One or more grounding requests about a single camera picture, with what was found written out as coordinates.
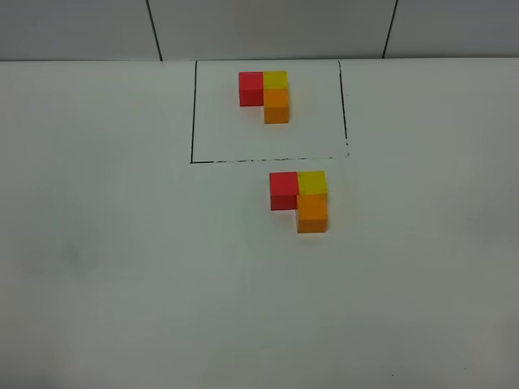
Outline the template yellow cube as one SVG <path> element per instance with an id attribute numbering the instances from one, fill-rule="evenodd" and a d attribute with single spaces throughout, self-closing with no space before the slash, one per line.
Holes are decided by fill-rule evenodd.
<path id="1" fill-rule="evenodd" d="M 265 71 L 263 73 L 264 89 L 287 89 L 288 74 L 286 71 Z"/>

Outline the template orange cube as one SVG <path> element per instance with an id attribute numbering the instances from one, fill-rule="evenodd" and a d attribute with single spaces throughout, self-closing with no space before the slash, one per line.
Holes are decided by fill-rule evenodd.
<path id="1" fill-rule="evenodd" d="M 264 123 L 283 124 L 290 120 L 290 99 L 286 88 L 264 90 Z"/>

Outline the template red cube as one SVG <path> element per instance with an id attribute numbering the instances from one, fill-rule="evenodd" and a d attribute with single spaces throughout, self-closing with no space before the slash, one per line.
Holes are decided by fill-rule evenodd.
<path id="1" fill-rule="evenodd" d="M 241 107 L 258 107 L 264 105 L 264 73 L 239 72 L 238 95 Z"/>

